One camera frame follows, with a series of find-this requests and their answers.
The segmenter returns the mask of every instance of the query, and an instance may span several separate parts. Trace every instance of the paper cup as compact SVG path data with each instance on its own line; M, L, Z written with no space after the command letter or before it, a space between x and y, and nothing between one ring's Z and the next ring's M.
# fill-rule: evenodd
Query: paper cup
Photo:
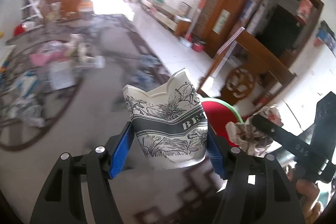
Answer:
M153 169L195 165L205 157L208 122L183 69L149 92L123 89L134 131Z

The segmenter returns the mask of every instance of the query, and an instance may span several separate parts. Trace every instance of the screw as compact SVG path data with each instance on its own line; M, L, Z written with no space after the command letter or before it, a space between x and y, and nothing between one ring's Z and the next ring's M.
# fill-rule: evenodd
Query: screw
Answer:
M62 160L66 160L67 158L69 158L69 154L68 154L68 153L63 153L63 154L61 155L61 159L62 159Z
M234 154L239 154L240 149L238 147L232 147L231 152L234 153Z
M97 153L103 153L105 151L105 147L103 147L103 146L98 146L97 148L96 148L96 152Z
M272 154L267 154L266 155L266 159L268 159L268 160L274 160L275 159L275 157L272 155Z

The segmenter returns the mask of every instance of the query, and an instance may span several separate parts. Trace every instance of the crumpled paper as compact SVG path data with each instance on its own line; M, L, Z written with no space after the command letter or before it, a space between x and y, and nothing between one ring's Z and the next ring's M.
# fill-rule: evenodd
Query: crumpled paper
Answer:
M264 106L253 116L256 114L260 114L280 127L283 126L280 113L275 105ZM251 156L263 157L266 155L266 150L271 146L273 140L252 125L253 116L249 117L245 123L227 123L226 132L230 141L238 145L245 153Z

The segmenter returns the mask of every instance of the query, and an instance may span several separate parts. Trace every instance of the hand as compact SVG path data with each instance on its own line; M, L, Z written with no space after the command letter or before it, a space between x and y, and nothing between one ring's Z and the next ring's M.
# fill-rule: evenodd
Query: hand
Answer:
M292 181L293 170L290 170L287 176L288 179ZM313 224L323 211L322 203L317 201L320 196L320 189L313 182L304 179L298 179L295 188L298 193L303 194L305 198L302 205L302 211L306 224Z

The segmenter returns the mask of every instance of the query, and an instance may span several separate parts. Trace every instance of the tv stand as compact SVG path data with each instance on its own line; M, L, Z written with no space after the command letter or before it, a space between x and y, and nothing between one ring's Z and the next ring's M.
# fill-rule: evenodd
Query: tv stand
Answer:
M174 31L174 35L183 36L190 27L191 20L179 11L155 0L142 0L142 8L165 27Z

